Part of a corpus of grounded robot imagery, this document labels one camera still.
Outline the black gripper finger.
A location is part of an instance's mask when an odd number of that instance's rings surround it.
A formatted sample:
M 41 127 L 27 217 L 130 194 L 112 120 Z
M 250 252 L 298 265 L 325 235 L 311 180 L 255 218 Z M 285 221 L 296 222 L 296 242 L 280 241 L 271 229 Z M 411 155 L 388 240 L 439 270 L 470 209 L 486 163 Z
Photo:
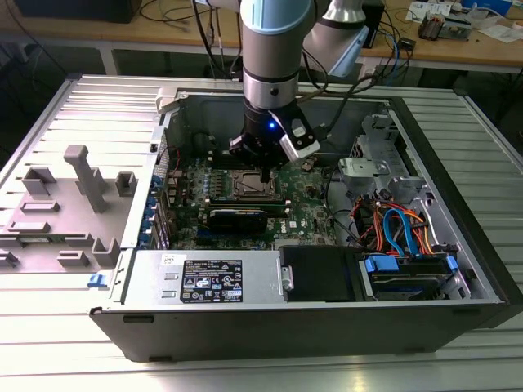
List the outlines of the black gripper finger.
M 268 183 L 270 174 L 280 170 L 288 162 L 288 156 L 279 143 L 270 145 L 263 155 L 263 182 Z
M 243 164 L 256 168 L 261 175 L 261 182 L 266 184 L 270 179 L 267 151 L 258 138 L 243 133 L 229 141 L 229 152 Z

